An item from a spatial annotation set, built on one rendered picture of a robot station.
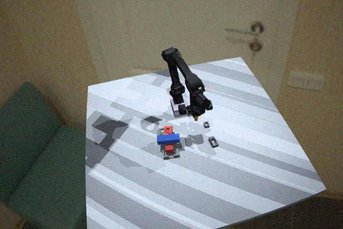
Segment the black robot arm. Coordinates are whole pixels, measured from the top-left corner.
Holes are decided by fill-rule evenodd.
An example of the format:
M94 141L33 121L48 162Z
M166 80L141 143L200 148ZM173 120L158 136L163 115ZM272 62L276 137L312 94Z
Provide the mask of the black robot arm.
M182 93L185 93L185 87L180 83L177 70L178 67L185 78L185 84L190 93L190 99L197 103L197 105L191 105L192 115L204 115L205 109L210 105L210 101L203 94L205 89L202 80L189 69L178 49L171 47L162 51L161 55L169 67L172 79L171 91L169 91L169 93L173 97L174 104L184 103ZM202 88L199 89L200 87Z

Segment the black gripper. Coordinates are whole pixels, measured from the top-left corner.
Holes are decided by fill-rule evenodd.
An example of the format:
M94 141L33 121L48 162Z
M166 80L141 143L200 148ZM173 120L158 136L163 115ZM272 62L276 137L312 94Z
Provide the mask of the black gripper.
M209 107L206 108L206 110L212 110L213 109L211 100L209 100L209 101L210 101L210 105L209 105ZM197 103L190 99L190 105L188 105L188 106L185 106L185 104L178 105L179 114L180 115L186 114L187 110L188 110L188 114L192 115L191 105L197 105ZM193 116L193 118L195 118L195 117Z

